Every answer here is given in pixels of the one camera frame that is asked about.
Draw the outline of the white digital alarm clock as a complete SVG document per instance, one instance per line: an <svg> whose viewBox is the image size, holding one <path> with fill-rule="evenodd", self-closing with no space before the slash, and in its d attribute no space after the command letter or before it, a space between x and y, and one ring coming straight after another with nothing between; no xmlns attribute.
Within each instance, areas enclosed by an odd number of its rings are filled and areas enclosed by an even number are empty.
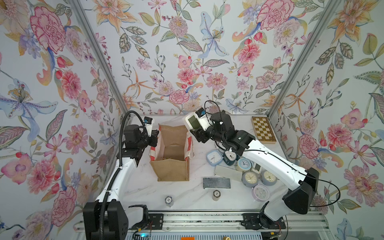
<svg viewBox="0 0 384 240"><path fill-rule="evenodd" d="M199 117L196 113L189 113L184 117L184 124L188 130L203 129L204 131L210 126L206 115Z"/></svg>

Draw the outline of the white rectangular clock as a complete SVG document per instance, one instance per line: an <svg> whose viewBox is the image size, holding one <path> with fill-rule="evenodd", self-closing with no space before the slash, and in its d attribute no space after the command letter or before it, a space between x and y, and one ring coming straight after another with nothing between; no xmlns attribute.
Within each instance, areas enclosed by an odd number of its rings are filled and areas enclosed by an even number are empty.
<svg viewBox="0 0 384 240"><path fill-rule="evenodd" d="M235 169L223 167L220 165L217 165L215 167L214 173L216 176L228 178L230 180L237 181L237 182L241 182L242 176L243 176L243 172L239 172Z"/></svg>

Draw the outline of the grey rectangular mirror clock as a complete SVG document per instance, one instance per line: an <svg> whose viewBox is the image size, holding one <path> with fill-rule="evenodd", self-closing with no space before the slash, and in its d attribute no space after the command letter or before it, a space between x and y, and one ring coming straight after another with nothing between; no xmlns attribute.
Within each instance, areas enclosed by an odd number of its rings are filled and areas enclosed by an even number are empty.
<svg viewBox="0 0 384 240"><path fill-rule="evenodd" d="M222 177L203 178L203 189L230 189L231 180Z"/></svg>

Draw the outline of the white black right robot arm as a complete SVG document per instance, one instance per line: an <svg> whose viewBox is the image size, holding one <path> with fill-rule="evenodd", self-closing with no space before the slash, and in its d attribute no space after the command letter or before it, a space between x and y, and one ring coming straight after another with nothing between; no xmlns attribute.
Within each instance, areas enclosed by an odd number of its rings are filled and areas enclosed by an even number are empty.
<svg viewBox="0 0 384 240"><path fill-rule="evenodd" d="M252 134L235 129L230 115L224 111L207 117L201 108L186 115L184 121L199 143L209 140L222 143L240 157L260 165L288 188L280 199L263 205L256 216L260 224L276 222L290 213L305 215L312 208L321 181L317 170L301 168L268 149Z"/></svg>

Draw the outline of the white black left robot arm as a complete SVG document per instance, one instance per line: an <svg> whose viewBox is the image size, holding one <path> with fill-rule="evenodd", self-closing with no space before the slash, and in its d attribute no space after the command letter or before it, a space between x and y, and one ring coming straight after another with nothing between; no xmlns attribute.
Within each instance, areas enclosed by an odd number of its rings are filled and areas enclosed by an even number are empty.
<svg viewBox="0 0 384 240"><path fill-rule="evenodd" d="M97 199L86 203L83 209L87 240L125 240L129 230L137 234L149 227L147 206L124 208L121 198L145 149L157 146L158 134L158 130L153 130L152 118L142 118L135 111L124 115L113 174Z"/></svg>

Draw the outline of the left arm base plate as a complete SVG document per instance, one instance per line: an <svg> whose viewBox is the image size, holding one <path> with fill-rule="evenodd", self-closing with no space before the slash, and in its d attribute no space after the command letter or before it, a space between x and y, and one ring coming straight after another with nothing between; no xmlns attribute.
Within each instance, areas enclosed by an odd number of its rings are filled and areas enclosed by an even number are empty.
<svg viewBox="0 0 384 240"><path fill-rule="evenodd" d="M164 214L149 213L144 216L144 219L135 225L130 230L149 229L149 230L162 230L164 223Z"/></svg>

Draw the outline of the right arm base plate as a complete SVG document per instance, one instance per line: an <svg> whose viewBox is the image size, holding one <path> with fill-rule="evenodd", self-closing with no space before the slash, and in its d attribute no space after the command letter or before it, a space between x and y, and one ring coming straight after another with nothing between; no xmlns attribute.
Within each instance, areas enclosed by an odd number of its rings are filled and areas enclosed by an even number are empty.
<svg viewBox="0 0 384 240"><path fill-rule="evenodd" d="M241 225L246 230L284 230L287 228L283 218L272 221L264 214L259 213L245 213L242 214L242 217Z"/></svg>

